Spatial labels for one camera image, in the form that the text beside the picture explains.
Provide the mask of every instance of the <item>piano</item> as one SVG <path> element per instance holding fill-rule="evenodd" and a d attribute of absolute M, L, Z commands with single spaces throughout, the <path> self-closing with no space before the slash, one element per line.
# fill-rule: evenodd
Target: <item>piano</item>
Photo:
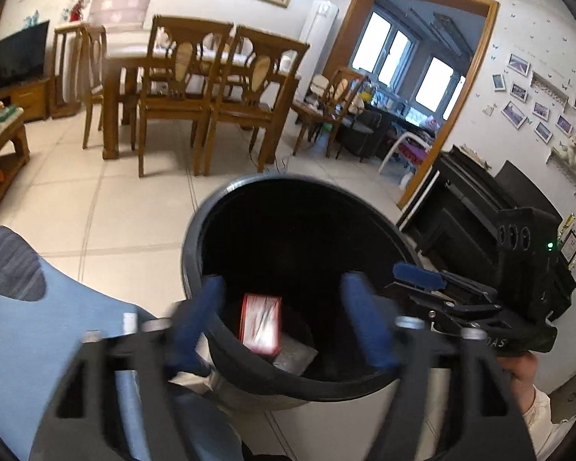
<path fill-rule="evenodd" d="M 397 226 L 438 270 L 448 270 L 496 288 L 498 214 L 535 207 L 561 216 L 548 198 L 510 161 L 491 175 L 461 149 L 442 152 Z M 550 320 L 571 304 L 576 282 L 559 252 L 554 285 L 559 301 Z"/>

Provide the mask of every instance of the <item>wall shelf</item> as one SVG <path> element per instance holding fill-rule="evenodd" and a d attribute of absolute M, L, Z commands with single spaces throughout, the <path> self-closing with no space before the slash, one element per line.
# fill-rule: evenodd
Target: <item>wall shelf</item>
<path fill-rule="evenodd" d="M 563 112 L 565 112 L 565 106 L 567 106 L 568 104 L 569 96 L 563 93 L 559 88 L 553 85 L 544 76 L 534 71 L 531 75 L 531 87 L 539 88 L 553 100 L 559 102 L 563 107 Z"/>
<path fill-rule="evenodd" d="M 554 165 L 565 175 L 565 178 L 572 182 L 573 186 L 575 187 L 574 195 L 576 195 L 576 170 L 569 166 L 567 161 L 563 160 L 561 153 L 559 153 L 555 147 L 550 149 L 550 154 L 546 159 L 546 164 L 548 164 L 550 161 L 552 161 Z"/>

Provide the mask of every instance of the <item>black chair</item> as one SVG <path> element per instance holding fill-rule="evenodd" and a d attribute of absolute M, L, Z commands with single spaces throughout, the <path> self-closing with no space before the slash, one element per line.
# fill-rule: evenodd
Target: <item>black chair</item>
<path fill-rule="evenodd" d="M 361 158 L 361 163 L 365 158 L 372 157 L 385 132 L 379 128 L 381 121 L 381 113 L 373 110 L 364 110 L 361 114 L 350 118 L 346 116 L 341 122 L 343 134 L 335 159 L 339 158 L 343 147 Z"/>

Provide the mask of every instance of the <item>television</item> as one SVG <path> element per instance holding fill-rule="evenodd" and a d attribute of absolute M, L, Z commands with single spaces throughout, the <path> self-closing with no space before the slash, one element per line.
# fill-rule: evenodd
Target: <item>television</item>
<path fill-rule="evenodd" d="M 0 89 L 44 76 L 48 29 L 41 22 L 0 40 Z"/>

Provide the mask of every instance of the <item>wooden door frame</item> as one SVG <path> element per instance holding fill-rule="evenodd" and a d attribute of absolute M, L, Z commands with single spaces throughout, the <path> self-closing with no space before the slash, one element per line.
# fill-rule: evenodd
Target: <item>wooden door frame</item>
<path fill-rule="evenodd" d="M 486 57 L 489 42 L 491 41 L 491 36 L 493 35 L 493 29 L 495 28 L 495 22 L 497 20 L 497 14 L 499 12 L 499 2 L 495 0 L 424 0 L 431 3 L 439 3 L 440 5 L 446 5 L 447 7 L 459 8 L 466 12 L 475 13 L 481 15 L 485 18 L 485 25 L 482 30 L 482 35 L 480 36 L 480 42 L 478 43 L 478 48 L 476 49 L 471 66 L 467 71 L 467 76 L 465 77 L 465 84 L 461 90 L 461 94 L 456 101 L 455 107 L 446 123 L 444 123 L 441 130 L 438 132 L 435 142 L 431 147 L 431 150 L 425 157 L 422 164 L 418 167 L 414 178 L 410 181 L 406 188 L 406 191 L 401 196 L 401 199 L 397 203 L 399 208 L 405 207 L 418 186 L 422 183 L 425 176 L 429 172 L 433 162 L 437 156 L 442 151 L 442 147 L 446 142 L 446 139 L 450 135 L 450 132 L 455 127 L 456 120 L 463 109 L 467 96 L 469 95 L 473 83 L 480 72 L 480 68 L 484 63 Z M 352 0 L 346 16 L 341 23 L 341 28 L 335 40 L 335 44 L 331 49 L 329 54 L 329 59 L 324 66 L 323 74 L 330 78 L 333 75 L 335 69 L 339 66 L 348 66 L 350 57 L 358 44 L 358 40 L 361 36 L 363 27 L 367 22 L 367 18 L 371 12 L 375 0 Z"/>

